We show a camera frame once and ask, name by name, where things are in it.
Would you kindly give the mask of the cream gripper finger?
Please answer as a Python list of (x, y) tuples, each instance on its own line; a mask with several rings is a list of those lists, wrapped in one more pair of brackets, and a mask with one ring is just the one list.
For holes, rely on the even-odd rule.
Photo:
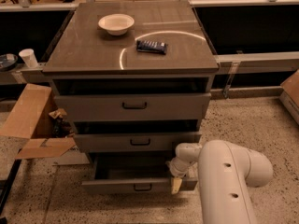
[(182, 179), (180, 177), (171, 178), (171, 193), (178, 194), (182, 184)]

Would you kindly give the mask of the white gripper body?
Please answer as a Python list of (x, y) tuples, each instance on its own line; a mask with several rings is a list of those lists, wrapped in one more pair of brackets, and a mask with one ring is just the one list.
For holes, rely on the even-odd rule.
[(185, 161), (180, 157), (175, 157), (167, 163), (170, 173), (173, 177), (184, 177), (191, 166), (194, 165), (194, 161)]

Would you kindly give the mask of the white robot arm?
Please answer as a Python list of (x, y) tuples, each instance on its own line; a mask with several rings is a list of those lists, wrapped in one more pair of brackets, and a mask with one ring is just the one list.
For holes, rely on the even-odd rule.
[(175, 153), (168, 163), (172, 192), (179, 191), (182, 177), (196, 165), (204, 224), (257, 224), (248, 188), (273, 178), (273, 165), (264, 154), (223, 140), (181, 143)]

